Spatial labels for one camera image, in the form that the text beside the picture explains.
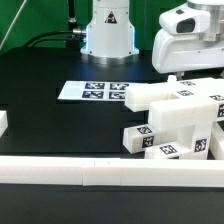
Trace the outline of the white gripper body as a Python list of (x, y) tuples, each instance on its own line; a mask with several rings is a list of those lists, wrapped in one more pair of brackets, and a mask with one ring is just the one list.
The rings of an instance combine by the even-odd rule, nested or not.
[(159, 73), (224, 67), (224, 2), (186, 2), (159, 24), (152, 51)]

